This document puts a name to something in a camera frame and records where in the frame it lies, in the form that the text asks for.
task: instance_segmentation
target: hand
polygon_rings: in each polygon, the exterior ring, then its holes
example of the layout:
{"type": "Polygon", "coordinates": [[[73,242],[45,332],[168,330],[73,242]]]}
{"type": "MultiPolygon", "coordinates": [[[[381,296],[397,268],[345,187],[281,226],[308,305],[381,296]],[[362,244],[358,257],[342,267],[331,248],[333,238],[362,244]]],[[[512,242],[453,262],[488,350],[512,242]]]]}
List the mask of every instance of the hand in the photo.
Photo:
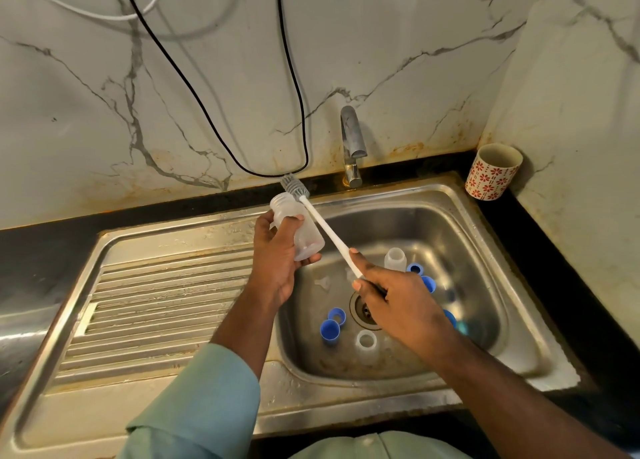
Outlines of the hand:
{"type": "Polygon", "coordinates": [[[253,289],[261,298],[269,300],[267,303],[276,305],[276,308],[291,296],[293,273],[296,269],[320,260],[321,255],[316,253],[304,261],[293,261],[296,255],[293,235],[303,221],[302,215],[287,216],[274,233],[269,229],[273,222],[273,211],[270,210],[255,222],[253,269],[246,287],[253,289]]]}
{"type": "Polygon", "coordinates": [[[355,248],[351,260],[368,280],[357,279],[353,288],[362,296],[373,319],[389,335],[402,342],[428,364],[446,352],[458,333],[420,279],[412,272],[375,266],[355,248]],[[386,300],[374,284],[387,289],[386,300]]]}

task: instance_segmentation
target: person's left hand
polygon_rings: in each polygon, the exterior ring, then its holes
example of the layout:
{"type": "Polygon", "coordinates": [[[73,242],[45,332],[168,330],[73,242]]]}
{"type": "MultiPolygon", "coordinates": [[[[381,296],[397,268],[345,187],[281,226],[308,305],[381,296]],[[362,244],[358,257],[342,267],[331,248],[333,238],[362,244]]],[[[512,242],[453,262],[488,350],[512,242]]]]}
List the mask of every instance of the person's left hand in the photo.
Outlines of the person's left hand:
{"type": "Polygon", "coordinates": [[[273,211],[261,215],[255,222],[253,236],[253,269],[247,288],[266,299],[273,298],[277,307],[289,299],[293,292],[293,273],[303,265],[312,264],[320,260],[316,253],[310,258],[294,262],[296,247],[293,235],[303,224],[304,217],[287,216],[282,220],[278,231],[269,229],[273,222],[273,211]]]}

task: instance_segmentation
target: faucet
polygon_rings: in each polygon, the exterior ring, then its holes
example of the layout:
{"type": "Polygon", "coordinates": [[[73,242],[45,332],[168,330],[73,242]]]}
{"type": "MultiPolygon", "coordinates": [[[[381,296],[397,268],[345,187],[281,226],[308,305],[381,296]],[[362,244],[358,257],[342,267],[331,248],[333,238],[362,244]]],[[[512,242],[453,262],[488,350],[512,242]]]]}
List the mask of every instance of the faucet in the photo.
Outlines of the faucet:
{"type": "Polygon", "coordinates": [[[342,107],[340,110],[340,126],[342,127],[342,147],[344,149],[344,179],[346,187],[360,187],[362,177],[356,159],[367,156],[360,123],[353,107],[342,107]]]}

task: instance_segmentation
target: ceramic cup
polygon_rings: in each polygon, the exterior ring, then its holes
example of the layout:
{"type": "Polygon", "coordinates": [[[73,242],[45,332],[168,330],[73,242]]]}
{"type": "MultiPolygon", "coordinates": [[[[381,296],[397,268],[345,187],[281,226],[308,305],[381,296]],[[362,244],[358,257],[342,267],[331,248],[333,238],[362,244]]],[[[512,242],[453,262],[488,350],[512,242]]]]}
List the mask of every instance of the ceramic cup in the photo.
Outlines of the ceramic cup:
{"type": "Polygon", "coordinates": [[[493,201],[513,179],[522,164],[522,154],[503,144],[487,144],[478,149],[465,183],[467,192],[481,201],[493,201]]]}

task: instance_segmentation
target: drain strainer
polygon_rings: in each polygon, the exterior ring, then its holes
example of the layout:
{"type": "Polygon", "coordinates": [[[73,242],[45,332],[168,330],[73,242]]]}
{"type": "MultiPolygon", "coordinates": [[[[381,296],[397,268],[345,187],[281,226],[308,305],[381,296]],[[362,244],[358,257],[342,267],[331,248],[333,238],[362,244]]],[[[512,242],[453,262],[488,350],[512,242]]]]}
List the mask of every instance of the drain strainer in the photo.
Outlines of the drain strainer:
{"type": "Polygon", "coordinates": [[[364,299],[360,297],[359,293],[355,292],[351,296],[351,300],[349,301],[349,310],[351,311],[351,317],[354,321],[363,328],[371,331],[378,331],[382,329],[371,317],[371,312],[369,311],[367,304],[365,304],[364,299]]]}

